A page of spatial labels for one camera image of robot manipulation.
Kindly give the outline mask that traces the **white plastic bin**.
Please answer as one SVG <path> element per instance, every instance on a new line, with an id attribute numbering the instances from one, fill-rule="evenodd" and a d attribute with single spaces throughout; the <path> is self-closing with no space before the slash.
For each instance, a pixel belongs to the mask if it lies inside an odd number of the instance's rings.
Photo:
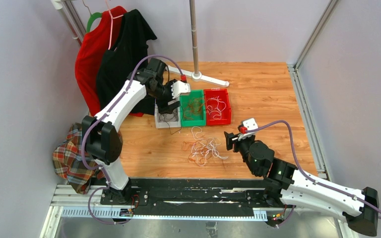
<path id="1" fill-rule="evenodd" d="M 161 128 L 179 128 L 181 127 L 181 106 L 173 111 L 173 114 L 160 114 L 155 104 L 154 111 L 155 126 Z"/>

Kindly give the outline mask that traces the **clothes rack metal frame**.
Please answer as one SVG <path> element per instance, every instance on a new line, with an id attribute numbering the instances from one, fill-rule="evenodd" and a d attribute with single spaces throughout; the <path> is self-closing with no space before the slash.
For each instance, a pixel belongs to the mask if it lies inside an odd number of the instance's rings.
<path id="1" fill-rule="evenodd" d="M 86 28 L 74 6 L 74 0 L 50 0 L 50 2 L 71 31 L 72 38 L 81 46 Z"/>

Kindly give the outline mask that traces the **plaid flannel shirt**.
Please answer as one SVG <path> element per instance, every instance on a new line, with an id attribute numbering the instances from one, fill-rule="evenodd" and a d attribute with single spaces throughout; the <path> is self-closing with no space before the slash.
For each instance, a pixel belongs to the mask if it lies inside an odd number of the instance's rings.
<path id="1" fill-rule="evenodd" d="M 82 124 L 73 123 L 65 140 L 52 153 L 55 173 L 67 180 L 67 184 L 78 194 L 89 191 L 93 178 L 107 179 L 109 185 L 114 184 L 107 169 L 97 163 L 99 158 L 91 155 L 86 148 L 82 149 L 86 131 Z"/>

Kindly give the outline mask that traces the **pink clothes hanger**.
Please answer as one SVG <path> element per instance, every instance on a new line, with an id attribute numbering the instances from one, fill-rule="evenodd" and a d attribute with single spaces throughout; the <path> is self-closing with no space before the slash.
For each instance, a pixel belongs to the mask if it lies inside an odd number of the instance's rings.
<path id="1" fill-rule="evenodd" d="M 121 6 L 116 6 L 114 8 L 111 8 L 108 0 L 105 0 L 105 4 L 108 10 L 109 17 L 110 17 L 108 50 L 111 50 L 114 43 L 116 42 L 116 37 L 117 37 L 117 34 L 119 33 L 119 31 L 117 30 L 119 26 L 119 20 L 123 17 L 125 9 Z"/>

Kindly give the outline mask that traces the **white stand with metal pole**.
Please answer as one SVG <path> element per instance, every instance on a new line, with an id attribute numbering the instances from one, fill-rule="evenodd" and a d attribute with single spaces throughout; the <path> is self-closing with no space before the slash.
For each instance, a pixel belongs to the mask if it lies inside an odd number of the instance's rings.
<path id="1" fill-rule="evenodd" d="M 193 58 L 193 72 L 186 71 L 182 69 L 180 72 L 178 66 L 168 66 L 168 70 L 177 75 L 181 76 L 181 80 L 187 82 L 187 79 L 191 79 L 194 82 L 205 82 L 218 87 L 228 87 L 230 85 L 229 81 L 220 80 L 217 78 L 209 77 L 203 75 L 199 70 L 199 60 L 198 60 L 198 44 L 197 44 L 197 31 L 196 31 L 196 11 L 195 11 L 195 0 L 189 0 L 190 5 L 190 28 L 191 28 L 191 41 L 192 41 L 192 58 Z"/>

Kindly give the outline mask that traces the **green plastic bin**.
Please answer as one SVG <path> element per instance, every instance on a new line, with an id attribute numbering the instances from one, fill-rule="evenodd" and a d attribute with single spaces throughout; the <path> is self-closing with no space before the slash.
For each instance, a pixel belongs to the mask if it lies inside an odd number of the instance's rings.
<path id="1" fill-rule="evenodd" d="M 182 127 L 206 126 L 206 109 L 203 90 L 192 90 L 180 96 Z"/>

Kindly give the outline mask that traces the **red plastic bin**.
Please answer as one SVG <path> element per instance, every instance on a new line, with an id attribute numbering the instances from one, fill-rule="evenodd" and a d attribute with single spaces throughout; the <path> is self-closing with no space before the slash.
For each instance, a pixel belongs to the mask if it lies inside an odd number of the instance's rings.
<path id="1" fill-rule="evenodd" d="M 227 89 L 204 89 L 206 125 L 230 125 L 232 111 Z"/>

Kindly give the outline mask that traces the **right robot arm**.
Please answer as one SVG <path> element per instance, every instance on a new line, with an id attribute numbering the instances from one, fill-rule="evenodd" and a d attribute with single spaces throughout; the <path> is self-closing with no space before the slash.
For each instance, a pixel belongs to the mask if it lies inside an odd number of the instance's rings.
<path id="1" fill-rule="evenodd" d="M 370 187 L 355 189 L 314 176 L 296 165 L 278 159 L 274 151 L 254 135 L 224 133 L 226 149 L 240 153 L 251 174 L 267 185 L 263 193 L 271 207 L 304 207 L 337 218 L 365 236 L 375 237 L 379 205 L 378 192 Z"/>

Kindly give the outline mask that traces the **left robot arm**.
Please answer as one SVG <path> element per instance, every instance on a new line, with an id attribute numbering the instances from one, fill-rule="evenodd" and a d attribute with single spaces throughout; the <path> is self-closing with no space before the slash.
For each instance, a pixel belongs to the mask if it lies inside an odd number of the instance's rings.
<path id="1" fill-rule="evenodd" d="M 173 64 L 180 79 L 162 83 L 161 77 L 167 67 L 162 61 L 164 58 L 162 55 L 149 55 L 141 59 L 114 99 L 96 116 L 85 116 L 82 120 L 82 163 L 89 170 L 103 172 L 106 179 L 103 189 L 113 193 L 114 200 L 120 205 L 126 205 L 132 199 L 131 179 L 121 163 L 123 141 L 118 135 L 120 126 L 147 95 L 157 102 L 166 103 L 164 110 L 171 113 L 180 104 L 170 105 L 169 102 L 191 91 L 185 72 L 176 62 Z"/>

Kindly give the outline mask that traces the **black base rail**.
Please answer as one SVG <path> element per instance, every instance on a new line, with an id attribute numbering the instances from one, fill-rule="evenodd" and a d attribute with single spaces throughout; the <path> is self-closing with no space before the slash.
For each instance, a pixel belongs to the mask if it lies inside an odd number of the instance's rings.
<path id="1" fill-rule="evenodd" d="M 262 179 L 132 178 L 125 195 L 103 190 L 102 205 L 132 206 L 137 215 L 250 217 L 255 209 L 289 212 L 291 205 L 268 198 Z"/>

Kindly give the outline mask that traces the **black t-shirt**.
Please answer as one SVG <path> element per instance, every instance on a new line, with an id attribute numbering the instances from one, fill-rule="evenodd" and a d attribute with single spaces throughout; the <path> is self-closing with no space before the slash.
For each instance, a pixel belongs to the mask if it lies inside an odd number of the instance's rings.
<path id="1" fill-rule="evenodd" d="M 148 56 L 149 40 L 157 36 L 142 16 L 134 9 L 123 15 L 118 37 L 107 49 L 96 76 L 100 109 L 104 109 L 127 84 L 129 75 L 144 57 Z"/>

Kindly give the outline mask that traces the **red t-shirt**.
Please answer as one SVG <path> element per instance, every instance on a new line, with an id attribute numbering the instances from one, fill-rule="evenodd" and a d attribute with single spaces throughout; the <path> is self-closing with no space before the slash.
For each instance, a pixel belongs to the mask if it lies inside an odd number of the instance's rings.
<path id="1" fill-rule="evenodd" d="M 108 10 L 104 11 L 99 25 L 84 36 L 75 61 L 75 78 L 91 116 L 96 115 L 101 110 L 97 95 L 97 74 L 103 55 L 109 47 L 109 42 L 114 42 L 118 37 L 121 22 L 120 18 L 114 20 L 115 29 L 110 35 L 111 17 Z"/>

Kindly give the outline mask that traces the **green clothes hanger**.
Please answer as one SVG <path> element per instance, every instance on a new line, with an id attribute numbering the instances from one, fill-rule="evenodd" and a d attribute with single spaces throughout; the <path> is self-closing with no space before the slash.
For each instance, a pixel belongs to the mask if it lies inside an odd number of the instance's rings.
<path id="1" fill-rule="evenodd" d="M 95 20 L 102 18 L 102 13 L 101 12 L 95 12 L 92 13 L 87 21 L 86 25 L 86 33 L 89 33 L 91 31 L 92 25 Z"/>

